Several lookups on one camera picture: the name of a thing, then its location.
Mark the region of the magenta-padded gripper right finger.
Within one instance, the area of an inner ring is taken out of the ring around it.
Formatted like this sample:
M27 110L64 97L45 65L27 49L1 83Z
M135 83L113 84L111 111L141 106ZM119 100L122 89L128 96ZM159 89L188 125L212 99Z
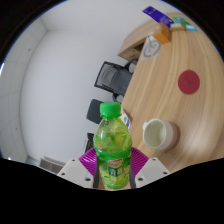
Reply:
M131 149L129 182L132 189L140 188L170 174L156 157L148 158L136 148Z

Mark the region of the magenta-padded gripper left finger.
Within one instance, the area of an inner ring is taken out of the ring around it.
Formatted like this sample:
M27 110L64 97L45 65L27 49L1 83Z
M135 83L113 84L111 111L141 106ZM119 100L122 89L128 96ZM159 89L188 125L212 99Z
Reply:
M71 158L59 171L58 176L84 188L98 188L99 169L94 148L80 158Z

